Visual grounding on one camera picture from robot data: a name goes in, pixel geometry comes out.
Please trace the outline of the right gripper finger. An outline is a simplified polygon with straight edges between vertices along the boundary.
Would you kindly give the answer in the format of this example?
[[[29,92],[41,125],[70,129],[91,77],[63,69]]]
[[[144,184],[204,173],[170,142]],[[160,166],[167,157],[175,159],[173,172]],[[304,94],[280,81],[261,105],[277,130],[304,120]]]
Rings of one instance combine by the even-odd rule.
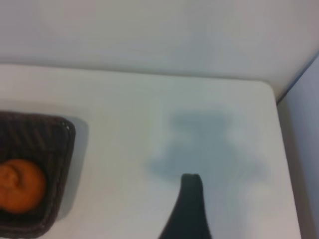
[[[160,239],[210,239],[203,184],[198,174],[183,174],[179,194]]]

